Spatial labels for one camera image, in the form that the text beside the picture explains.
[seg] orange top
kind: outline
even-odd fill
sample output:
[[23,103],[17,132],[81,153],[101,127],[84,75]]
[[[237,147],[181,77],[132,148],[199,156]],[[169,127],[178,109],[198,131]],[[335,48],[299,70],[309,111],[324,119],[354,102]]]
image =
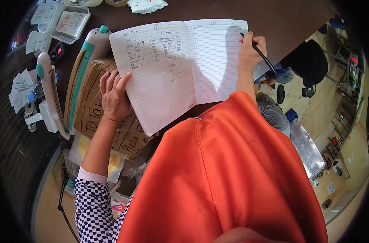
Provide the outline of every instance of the orange top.
[[133,195],[117,242],[211,242],[235,227],[271,240],[327,242],[290,139],[238,91],[168,130]]

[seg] handwritten list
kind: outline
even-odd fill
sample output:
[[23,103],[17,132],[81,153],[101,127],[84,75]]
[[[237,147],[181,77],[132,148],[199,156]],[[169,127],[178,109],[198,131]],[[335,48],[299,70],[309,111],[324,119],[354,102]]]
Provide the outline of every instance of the handwritten list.
[[126,91],[148,136],[195,105],[187,33],[183,23],[162,22],[110,36],[120,75],[132,71]]

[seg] floor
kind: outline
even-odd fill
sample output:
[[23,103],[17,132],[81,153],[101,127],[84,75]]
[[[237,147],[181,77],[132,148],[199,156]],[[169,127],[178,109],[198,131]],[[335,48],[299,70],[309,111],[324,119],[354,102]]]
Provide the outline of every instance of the floor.
[[[329,36],[325,36],[318,31],[310,36],[306,41],[315,40],[324,50],[330,49]],[[328,59],[328,74],[335,80],[338,79],[338,69],[336,62],[331,58],[329,60],[328,55],[325,54]],[[278,83],[275,83],[275,89],[271,89],[268,85],[262,85],[259,92],[268,94],[272,99],[276,101],[276,93],[278,90]],[[302,97],[302,78],[294,75],[291,82],[283,84],[285,98],[280,105],[283,112],[287,112],[290,108],[293,108],[297,114],[299,121],[304,128],[308,131],[310,137],[316,140],[329,126],[334,117],[334,113],[341,101],[341,96],[334,97],[334,93],[337,90],[337,85],[325,77],[317,86],[316,93],[312,98]]]
[[[63,182],[62,163],[60,156],[52,166],[44,184],[36,214],[35,240],[37,243],[75,243],[63,214],[57,210],[61,183]],[[75,198],[64,192],[62,206],[74,232],[75,226]]]
[[[334,53],[329,34],[325,36],[317,31],[306,41],[311,39],[315,40],[322,49]],[[333,77],[333,79],[338,80],[338,77],[342,75],[342,70],[337,67],[333,58],[329,59],[327,54],[325,54],[325,56],[328,60],[328,75]],[[259,92],[267,94],[276,101],[278,86],[279,84],[275,83],[275,89],[273,90],[268,85],[262,85]],[[342,98],[341,95],[335,95],[337,85],[325,77],[318,85],[316,85],[317,90],[312,98],[302,97],[301,89],[304,88],[304,85],[302,84],[302,78],[297,75],[294,75],[293,80],[287,84],[283,84],[283,86],[285,98],[283,103],[279,105],[283,112],[287,112],[290,108],[293,108],[298,114],[299,121],[307,130],[313,141],[316,141],[318,138],[319,140],[323,140],[321,137],[328,140],[328,135],[330,136],[334,130],[334,127],[330,127],[332,124],[331,121],[335,116],[336,109]],[[317,187],[313,186],[313,190],[320,205],[322,205],[322,203],[327,199],[332,200],[330,208],[326,210],[322,209],[324,216],[328,214],[330,210],[348,193],[346,183],[348,176],[349,175],[347,173],[344,173],[339,177],[338,174],[331,169],[329,174],[318,179],[319,185]],[[332,193],[328,191],[327,187],[331,182],[335,189]]]

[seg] lined paper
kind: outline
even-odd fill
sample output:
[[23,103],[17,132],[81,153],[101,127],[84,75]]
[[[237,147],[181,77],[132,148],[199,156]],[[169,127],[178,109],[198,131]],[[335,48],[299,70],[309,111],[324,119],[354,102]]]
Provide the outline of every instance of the lined paper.
[[137,26],[115,32],[109,39],[119,74],[133,72],[126,91],[147,136],[195,105],[183,22]]
[[247,32],[247,21],[199,19],[183,23],[188,33],[196,104],[226,100],[236,91],[240,32]]

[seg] aluminum foil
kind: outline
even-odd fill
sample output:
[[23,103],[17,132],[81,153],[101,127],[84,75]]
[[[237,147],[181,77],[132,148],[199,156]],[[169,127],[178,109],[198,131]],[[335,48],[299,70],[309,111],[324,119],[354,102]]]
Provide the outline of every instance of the aluminum foil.
[[290,122],[291,142],[304,164],[309,180],[325,169],[326,162],[308,132],[297,118]]

